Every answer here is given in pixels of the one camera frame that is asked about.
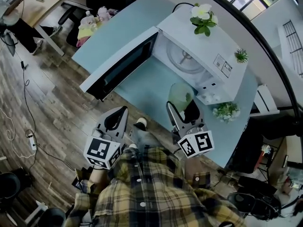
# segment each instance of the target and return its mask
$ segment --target laminate floor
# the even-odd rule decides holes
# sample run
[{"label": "laminate floor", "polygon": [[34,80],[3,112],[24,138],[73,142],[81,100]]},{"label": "laminate floor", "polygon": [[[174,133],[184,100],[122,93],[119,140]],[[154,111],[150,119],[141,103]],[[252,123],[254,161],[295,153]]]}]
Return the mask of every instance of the laminate floor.
[{"label": "laminate floor", "polygon": [[[56,25],[54,21],[58,21],[63,12],[64,8],[59,7],[43,24]],[[87,136],[91,134],[102,113],[126,105],[129,108],[126,133],[139,117],[146,117],[116,93],[111,93],[102,103],[80,90],[79,85],[89,73],[71,59],[76,49],[65,41],[70,27],[70,23],[65,23],[63,30],[53,38],[66,52],[63,57],[45,41],[43,50],[36,56],[30,55],[21,44],[17,44],[18,54],[12,57],[6,45],[0,44],[0,107],[12,118],[16,130],[14,140],[9,141],[6,130],[13,131],[13,127],[10,120],[0,112],[0,157],[4,155],[8,158],[0,161],[2,172],[19,167],[28,170],[34,162],[34,157],[18,158],[12,148],[19,155],[29,156],[33,153],[29,140],[25,137],[26,129],[33,129],[34,124],[24,99],[21,60],[27,65],[25,80],[30,82],[26,87],[26,96],[36,121],[38,144],[74,168],[88,167],[82,156],[83,149]],[[150,118],[147,119],[148,129],[157,135],[164,146],[174,150],[170,133]],[[205,165],[205,171],[212,173],[214,185],[218,182],[219,166],[205,157],[201,161]],[[30,172],[35,178],[33,186],[25,189],[19,195],[18,202],[14,203],[16,212],[22,218],[26,218],[36,208],[35,200],[63,210],[67,210],[74,202],[78,190],[71,183],[75,174],[64,163],[38,150],[36,163]],[[222,195],[232,191],[224,183],[216,186],[216,190]]]}]

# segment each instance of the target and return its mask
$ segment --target open microwave door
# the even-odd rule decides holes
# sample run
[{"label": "open microwave door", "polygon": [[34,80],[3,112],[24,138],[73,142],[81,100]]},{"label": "open microwave door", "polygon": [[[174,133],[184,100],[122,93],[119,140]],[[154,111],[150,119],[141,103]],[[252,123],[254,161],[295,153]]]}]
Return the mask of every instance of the open microwave door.
[{"label": "open microwave door", "polygon": [[81,85],[96,99],[103,100],[124,79],[152,55],[158,29],[151,27],[122,47],[94,71]]}]

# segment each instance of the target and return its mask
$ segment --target plaid shirt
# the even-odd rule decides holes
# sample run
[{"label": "plaid shirt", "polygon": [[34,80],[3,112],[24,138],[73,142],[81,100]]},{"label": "plaid shirt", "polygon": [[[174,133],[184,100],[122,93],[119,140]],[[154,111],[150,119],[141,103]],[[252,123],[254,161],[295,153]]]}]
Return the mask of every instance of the plaid shirt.
[{"label": "plaid shirt", "polygon": [[165,148],[146,147],[143,154],[128,148],[108,176],[110,185],[101,193],[79,179],[83,193],[65,227],[80,226],[88,210],[92,222],[84,226],[245,226],[231,203],[208,190],[209,173],[187,182],[180,161]]}]

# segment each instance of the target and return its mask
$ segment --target table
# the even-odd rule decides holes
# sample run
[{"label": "table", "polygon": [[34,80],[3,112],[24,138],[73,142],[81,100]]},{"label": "table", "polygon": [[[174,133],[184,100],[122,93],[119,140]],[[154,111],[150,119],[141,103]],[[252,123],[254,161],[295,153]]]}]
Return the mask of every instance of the table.
[{"label": "table", "polygon": [[23,2],[19,4],[17,10],[20,14],[23,15],[22,19],[32,28],[35,28],[40,35],[61,55],[64,55],[64,52],[60,49],[59,46],[47,35],[47,33],[41,28],[40,23],[43,21],[56,7],[60,6],[64,0],[44,0],[40,2],[37,0],[24,0],[24,9]]},{"label": "table", "polygon": [[[94,71],[117,50],[152,26],[158,25],[173,10],[175,4],[168,0],[138,0],[125,8],[95,34],[74,54],[74,59],[88,72]],[[172,130],[166,102],[172,84],[184,80],[155,57],[149,58],[115,91],[136,108],[150,116],[167,130]],[[205,123],[212,131],[213,151],[206,156],[216,164],[225,167],[230,159],[249,118],[257,92],[257,82],[247,69],[235,98],[241,108],[240,117],[229,124],[215,119],[214,105],[200,107],[204,111]]]}]

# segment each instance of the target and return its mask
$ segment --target microwave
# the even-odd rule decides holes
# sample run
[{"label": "microwave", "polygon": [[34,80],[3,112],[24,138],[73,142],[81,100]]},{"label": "microwave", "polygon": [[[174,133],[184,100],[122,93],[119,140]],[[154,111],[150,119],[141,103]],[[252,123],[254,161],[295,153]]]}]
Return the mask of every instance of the microwave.
[{"label": "microwave", "polygon": [[154,56],[191,85],[205,105],[233,101],[247,67],[234,56],[239,46],[219,26],[211,28],[210,37],[194,34],[190,18],[191,7],[180,7],[107,59],[80,88],[102,101]]}]

